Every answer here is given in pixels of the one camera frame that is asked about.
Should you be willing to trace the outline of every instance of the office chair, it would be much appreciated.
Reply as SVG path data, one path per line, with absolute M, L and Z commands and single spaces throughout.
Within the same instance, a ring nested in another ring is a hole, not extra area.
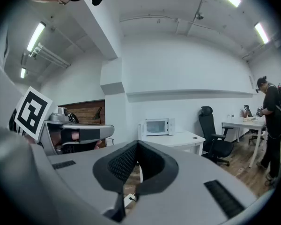
M 250 111 L 249 105 L 244 105 L 244 109 L 248 112 L 248 117 L 253 117 L 253 115 L 252 115 L 252 113 L 251 113 L 251 111 Z M 258 131 L 257 131 L 257 130 L 250 129 L 250 133 L 252 133 L 253 135 L 252 135 L 252 137 L 249 139 L 249 144 L 250 144 L 250 142 L 251 142 L 252 140 L 255 140 L 255 139 L 258 138 Z
M 226 166 L 229 166 L 229 161 L 220 158 L 225 158 L 229 156 L 233 150 L 233 143 L 224 141 L 228 129 L 232 129 L 232 127 L 222 127 L 225 129 L 224 135 L 215 134 L 212 108 L 209 106 L 203 106 L 201 108 L 202 110 L 201 114 L 199 115 L 199 122 L 205 137 L 203 150 L 207 152 L 207 154 L 204 154 L 202 156 L 210 159 L 216 164 L 217 162 L 222 162 L 227 163 Z

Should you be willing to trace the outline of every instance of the sneaker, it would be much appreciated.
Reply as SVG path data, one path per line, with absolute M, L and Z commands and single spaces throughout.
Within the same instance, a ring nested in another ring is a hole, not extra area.
M 269 181 L 275 181 L 275 178 L 273 178 L 273 177 L 270 175 L 270 173 L 268 173 L 268 174 L 266 175 L 266 179 L 269 180 Z
M 259 162 L 259 161 L 256 163 L 256 165 L 257 165 L 257 167 L 259 167 L 259 168 L 262 168 L 262 169 L 265 169 L 265 170 L 267 169 L 267 167 L 264 167 L 264 166 L 262 165 L 262 163 Z

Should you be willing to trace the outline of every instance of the microwave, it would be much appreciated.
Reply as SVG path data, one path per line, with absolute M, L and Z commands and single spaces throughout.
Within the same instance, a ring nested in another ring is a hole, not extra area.
M 139 140 L 142 140 L 145 136 L 174 135 L 175 119 L 146 119 L 139 123 L 138 133 Z

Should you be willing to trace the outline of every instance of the white table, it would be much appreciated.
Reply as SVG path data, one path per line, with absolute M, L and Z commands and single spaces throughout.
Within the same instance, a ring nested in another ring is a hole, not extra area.
M 233 118 L 230 121 L 222 122 L 223 127 L 234 127 L 237 128 L 237 142 L 239 142 L 240 137 L 240 128 L 254 129 L 258 131 L 258 137 L 253 153 L 253 157 L 251 158 L 249 167 L 253 166 L 254 160 L 257 155 L 258 147 L 260 144 L 261 132 L 262 128 L 265 126 L 264 118 L 256 118 L 255 121 L 243 121 L 243 118 Z
M 146 136 L 142 140 L 172 147 L 177 150 L 196 153 L 201 156 L 205 138 L 184 131 L 179 133 L 176 132 L 174 135 Z

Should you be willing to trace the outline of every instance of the brick wall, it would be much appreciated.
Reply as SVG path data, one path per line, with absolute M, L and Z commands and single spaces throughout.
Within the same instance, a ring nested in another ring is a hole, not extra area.
M 93 120 L 93 118 L 99 108 L 102 107 L 102 110 L 100 111 L 101 124 L 105 125 L 105 101 L 62 105 L 62 107 L 66 107 L 69 113 L 74 113 L 78 118 L 79 123 L 94 125 L 100 125 L 100 120 Z M 105 140 L 102 141 L 99 147 L 106 147 Z

